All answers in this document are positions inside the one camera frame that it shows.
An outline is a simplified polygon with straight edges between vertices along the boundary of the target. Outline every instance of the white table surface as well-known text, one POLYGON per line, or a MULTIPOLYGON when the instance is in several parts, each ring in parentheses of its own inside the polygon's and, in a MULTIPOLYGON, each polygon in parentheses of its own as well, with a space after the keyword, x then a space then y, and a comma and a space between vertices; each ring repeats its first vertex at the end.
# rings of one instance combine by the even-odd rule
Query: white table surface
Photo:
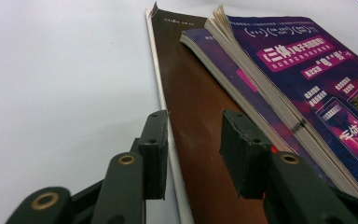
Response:
MULTIPOLYGON (((158 6, 210 17, 220 3, 231 15, 310 17, 358 54, 357 0, 158 6)), ((37 189, 74 194, 103 179, 110 159, 129 151, 146 117, 160 110, 145 22, 153 4, 0 0, 0 223, 37 189)), ((180 223, 175 195, 169 172, 166 200, 147 203, 147 222, 180 223)))

